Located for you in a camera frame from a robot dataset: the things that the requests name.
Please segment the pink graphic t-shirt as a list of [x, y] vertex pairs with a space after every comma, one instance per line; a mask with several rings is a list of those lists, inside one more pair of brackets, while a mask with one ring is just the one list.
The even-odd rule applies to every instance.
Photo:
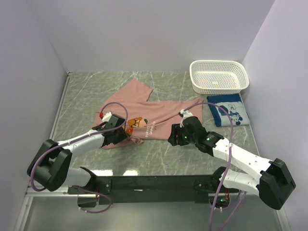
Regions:
[[167, 140], [171, 134], [171, 125], [178, 124], [182, 118], [179, 112], [190, 106], [190, 112], [200, 121], [203, 119], [203, 106], [197, 105], [204, 100], [196, 98], [190, 101], [158, 101], [149, 102], [152, 89], [136, 79], [114, 93], [105, 104], [112, 102], [104, 111], [112, 112], [123, 118], [124, 109], [116, 102], [125, 106], [128, 111], [126, 133], [128, 138], [118, 144], [109, 144], [104, 149], [125, 147], [131, 144], [141, 145], [144, 140]]

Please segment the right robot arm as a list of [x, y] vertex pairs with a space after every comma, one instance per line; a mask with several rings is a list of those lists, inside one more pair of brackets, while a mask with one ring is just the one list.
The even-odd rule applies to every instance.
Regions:
[[172, 146], [193, 144], [199, 151], [230, 162], [240, 169], [240, 172], [235, 172], [219, 167], [211, 175], [207, 186], [197, 184], [202, 190], [222, 192], [224, 189], [236, 189], [248, 192], [259, 196], [270, 208], [280, 210], [296, 188], [284, 161], [257, 156], [216, 132], [206, 131], [195, 116], [185, 118], [180, 124], [173, 124], [168, 142]]

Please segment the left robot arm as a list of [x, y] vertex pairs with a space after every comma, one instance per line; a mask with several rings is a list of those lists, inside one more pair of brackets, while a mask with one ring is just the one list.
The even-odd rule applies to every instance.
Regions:
[[71, 168], [70, 163], [90, 150], [124, 141], [125, 123], [124, 118], [108, 112], [97, 126], [80, 136], [58, 142], [46, 140], [27, 169], [32, 188], [53, 192], [63, 185], [77, 185], [84, 193], [93, 192], [96, 175], [84, 167]]

